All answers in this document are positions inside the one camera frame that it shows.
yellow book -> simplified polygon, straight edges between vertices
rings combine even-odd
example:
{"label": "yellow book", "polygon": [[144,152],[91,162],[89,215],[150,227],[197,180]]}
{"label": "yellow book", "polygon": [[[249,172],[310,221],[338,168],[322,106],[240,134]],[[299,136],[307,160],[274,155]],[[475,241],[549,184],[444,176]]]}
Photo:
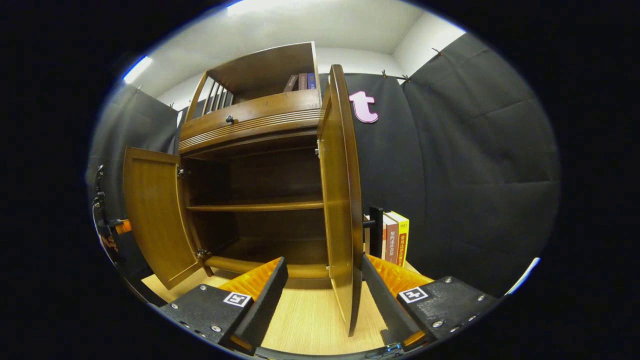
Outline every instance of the yellow book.
{"label": "yellow book", "polygon": [[404,267],[406,261],[406,248],[409,244],[409,219],[391,211],[387,215],[398,222],[398,260],[397,264]]}

open cabinet door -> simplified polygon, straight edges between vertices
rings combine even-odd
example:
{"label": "open cabinet door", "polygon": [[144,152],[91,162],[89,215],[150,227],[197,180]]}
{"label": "open cabinet door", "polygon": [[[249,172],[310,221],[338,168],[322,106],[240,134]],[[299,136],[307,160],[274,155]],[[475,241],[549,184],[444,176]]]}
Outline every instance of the open cabinet door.
{"label": "open cabinet door", "polygon": [[124,195],[131,231],[160,282],[171,289],[201,262],[185,229],[180,157],[127,147]]}
{"label": "open cabinet door", "polygon": [[362,196],[349,94],[340,65],[332,65],[317,130],[329,277],[353,335],[362,289]]}

wooden cabinet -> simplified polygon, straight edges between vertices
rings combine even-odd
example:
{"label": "wooden cabinet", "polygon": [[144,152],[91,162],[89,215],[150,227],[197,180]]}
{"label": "wooden cabinet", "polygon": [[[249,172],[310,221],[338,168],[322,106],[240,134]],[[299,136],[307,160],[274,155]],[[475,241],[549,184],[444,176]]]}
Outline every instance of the wooden cabinet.
{"label": "wooden cabinet", "polygon": [[[296,70],[317,77],[313,43],[303,45],[312,63]],[[290,46],[248,55],[238,67],[268,62],[271,52],[305,58],[301,44]],[[296,64],[277,65],[285,69],[274,72],[286,74],[278,89],[269,79],[255,81],[282,91]],[[362,286],[363,216],[342,67],[332,67],[322,101],[318,89],[234,88],[237,75],[220,68],[203,78],[229,81],[225,87],[238,103],[186,122],[178,156],[127,148],[124,191],[133,235],[168,289],[202,267],[242,273],[284,256],[290,277],[331,281],[351,335]],[[236,121],[223,124],[229,115]]]}

white wall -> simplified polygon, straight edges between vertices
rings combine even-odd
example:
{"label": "white wall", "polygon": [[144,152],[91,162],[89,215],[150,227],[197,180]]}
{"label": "white wall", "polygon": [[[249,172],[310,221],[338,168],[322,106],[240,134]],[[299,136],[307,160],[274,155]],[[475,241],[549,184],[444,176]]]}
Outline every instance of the white wall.
{"label": "white wall", "polygon": [[[402,72],[396,59],[389,54],[375,53],[372,51],[363,51],[355,49],[341,49],[336,47],[317,47],[316,59],[318,62],[318,72],[320,74],[328,73],[331,65],[340,64],[344,72],[358,72],[363,74],[381,74],[384,69],[387,75],[402,76],[406,72]],[[189,101],[193,96],[193,92],[198,86],[198,82],[202,77],[201,74],[193,76],[180,84],[169,89],[160,95],[157,100],[167,105],[173,103],[173,108],[181,110],[189,106]],[[211,87],[211,80],[208,79],[204,89]],[[204,100],[207,92],[202,91],[198,101]]]}
{"label": "white wall", "polygon": [[411,76],[438,54],[433,49],[441,51],[465,32],[445,19],[425,12],[409,29],[393,57],[403,74]]}

door panel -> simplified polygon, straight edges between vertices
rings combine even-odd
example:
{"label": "door panel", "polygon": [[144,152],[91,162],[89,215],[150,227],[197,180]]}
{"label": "door panel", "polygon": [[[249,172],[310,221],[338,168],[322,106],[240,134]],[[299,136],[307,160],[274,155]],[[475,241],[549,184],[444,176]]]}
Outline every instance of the door panel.
{"label": "door panel", "polygon": [[353,335],[362,289],[362,198],[355,130],[344,73],[332,65],[318,124],[329,276]]}
{"label": "door panel", "polygon": [[184,221],[180,157],[128,147],[124,194],[133,236],[158,279],[171,289],[200,268]]}

